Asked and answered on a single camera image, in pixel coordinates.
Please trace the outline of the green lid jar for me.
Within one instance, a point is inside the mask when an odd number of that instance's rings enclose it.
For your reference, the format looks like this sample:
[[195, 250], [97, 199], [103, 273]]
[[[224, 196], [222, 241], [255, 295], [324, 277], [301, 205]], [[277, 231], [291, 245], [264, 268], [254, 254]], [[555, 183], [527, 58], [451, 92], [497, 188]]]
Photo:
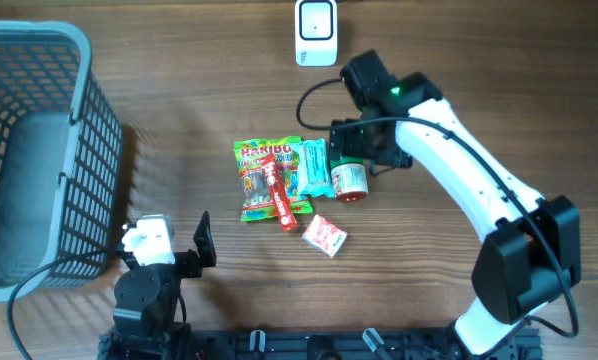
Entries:
[[335, 198], [343, 203], [364, 199], [368, 195], [366, 169], [361, 158], [341, 157], [330, 161]]

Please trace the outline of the red white snack packet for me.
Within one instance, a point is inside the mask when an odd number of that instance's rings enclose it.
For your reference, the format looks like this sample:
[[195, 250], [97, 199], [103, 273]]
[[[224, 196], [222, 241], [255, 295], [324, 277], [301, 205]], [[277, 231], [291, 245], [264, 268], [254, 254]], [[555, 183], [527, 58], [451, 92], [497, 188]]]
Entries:
[[347, 233], [320, 215], [315, 215], [302, 234], [312, 248], [334, 257], [347, 239]]

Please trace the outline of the red Nescafe coffee stick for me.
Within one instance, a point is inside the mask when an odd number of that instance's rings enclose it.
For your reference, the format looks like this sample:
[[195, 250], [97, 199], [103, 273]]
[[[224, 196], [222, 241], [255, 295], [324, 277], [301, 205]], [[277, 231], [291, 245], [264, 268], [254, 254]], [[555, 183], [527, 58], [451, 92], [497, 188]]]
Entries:
[[289, 232], [297, 228], [298, 223], [292, 212], [290, 200], [287, 197], [285, 188], [281, 182], [276, 157], [273, 154], [261, 158], [261, 169], [268, 185], [271, 199], [277, 211], [278, 221], [283, 232]]

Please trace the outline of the Haribo gummy candy bag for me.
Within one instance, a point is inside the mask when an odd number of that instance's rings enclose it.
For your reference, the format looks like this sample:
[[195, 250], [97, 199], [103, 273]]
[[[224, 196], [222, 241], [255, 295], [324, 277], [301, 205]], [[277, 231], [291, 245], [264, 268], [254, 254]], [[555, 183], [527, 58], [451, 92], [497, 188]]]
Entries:
[[292, 145], [302, 140], [300, 136], [287, 136], [277, 139], [250, 139], [236, 141], [233, 145], [235, 159], [238, 164], [239, 176], [244, 201], [242, 205], [242, 222], [264, 220], [276, 217], [276, 207], [268, 190], [263, 171], [257, 160], [272, 154], [276, 159], [276, 167], [284, 184], [292, 211], [295, 214], [310, 214], [313, 207], [306, 196], [298, 192], [297, 170], [298, 155], [292, 150]]

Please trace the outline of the teal tissue packet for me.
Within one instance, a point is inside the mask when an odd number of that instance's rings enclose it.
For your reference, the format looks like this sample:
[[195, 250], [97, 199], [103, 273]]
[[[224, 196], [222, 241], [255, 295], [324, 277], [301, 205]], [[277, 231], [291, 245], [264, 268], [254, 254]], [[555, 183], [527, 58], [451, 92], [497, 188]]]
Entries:
[[301, 196], [334, 198], [326, 142], [323, 138], [304, 140], [291, 146], [298, 156], [298, 192]]

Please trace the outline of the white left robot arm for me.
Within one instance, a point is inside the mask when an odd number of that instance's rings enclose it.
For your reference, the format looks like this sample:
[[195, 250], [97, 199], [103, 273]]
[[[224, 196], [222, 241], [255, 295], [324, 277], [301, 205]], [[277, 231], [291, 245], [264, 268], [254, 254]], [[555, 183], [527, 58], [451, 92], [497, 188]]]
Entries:
[[195, 247], [173, 250], [168, 214], [144, 215], [123, 225], [116, 253], [129, 271], [116, 282], [114, 326], [100, 337], [99, 359], [204, 359], [206, 351], [187, 323], [181, 281], [202, 276], [217, 255], [205, 212]]

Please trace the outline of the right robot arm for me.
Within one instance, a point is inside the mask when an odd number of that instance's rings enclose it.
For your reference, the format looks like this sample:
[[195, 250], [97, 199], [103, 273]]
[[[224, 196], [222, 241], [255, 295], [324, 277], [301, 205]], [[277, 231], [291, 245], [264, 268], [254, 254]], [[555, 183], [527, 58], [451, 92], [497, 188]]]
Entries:
[[545, 198], [502, 166], [463, 126], [423, 74], [390, 74], [369, 50], [340, 71], [357, 119], [331, 125], [329, 157], [409, 168], [419, 162], [458, 204], [481, 248], [475, 300], [451, 326], [453, 358], [485, 359], [536, 311], [563, 298], [579, 331], [571, 293], [581, 280], [580, 214], [565, 196]]

